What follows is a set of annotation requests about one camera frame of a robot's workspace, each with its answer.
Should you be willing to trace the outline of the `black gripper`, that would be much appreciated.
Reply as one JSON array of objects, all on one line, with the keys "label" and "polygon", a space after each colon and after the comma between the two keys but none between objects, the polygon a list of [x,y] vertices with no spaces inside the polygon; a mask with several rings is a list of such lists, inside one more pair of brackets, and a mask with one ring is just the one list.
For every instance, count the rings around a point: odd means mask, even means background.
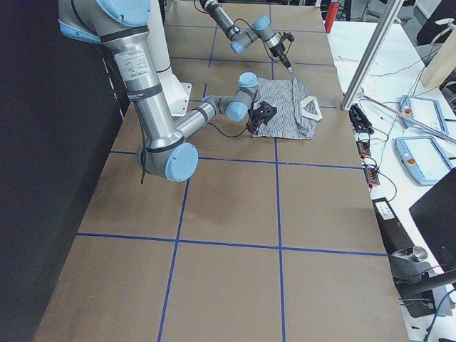
[{"label": "black gripper", "polygon": [[282,42],[279,42],[278,44],[269,47],[269,50],[272,53],[273,57],[277,57],[281,61],[281,64],[287,69],[287,71],[290,74],[294,72],[291,66],[291,62],[286,57],[286,49]]},{"label": "black gripper", "polygon": [[254,111],[249,115],[249,122],[248,122],[248,131],[252,135],[256,135],[259,132],[259,128],[261,125],[268,125],[268,122],[271,120],[268,119],[260,119],[260,118],[255,118]]}]

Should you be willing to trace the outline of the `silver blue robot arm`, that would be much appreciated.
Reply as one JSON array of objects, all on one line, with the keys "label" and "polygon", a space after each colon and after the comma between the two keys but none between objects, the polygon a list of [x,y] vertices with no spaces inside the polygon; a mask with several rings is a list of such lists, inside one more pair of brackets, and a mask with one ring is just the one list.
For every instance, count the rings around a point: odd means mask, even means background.
[{"label": "silver blue robot arm", "polygon": [[189,179],[197,169],[197,148],[186,139],[219,114],[233,121],[258,105],[259,82],[254,73],[240,75],[232,96],[207,96],[179,120],[173,120],[156,69],[167,56],[158,1],[59,1],[59,25],[64,36],[109,48],[129,100],[135,106],[143,143],[137,159],[144,172],[169,181]]},{"label": "silver blue robot arm", "polygon": [[260,40],[266,55],[272,62],[280,62],[289,73],[293,67],[287,57],[289,48],[294,42],[291,32],[278,32],[271,24],[268,16],[260,16],[253,24],[244,19],[232,20],[218,1],[200,1],[207,15],[210,15],[218,27],[230,40],[230,46],[236,54],[241,54],[255,41]]}]

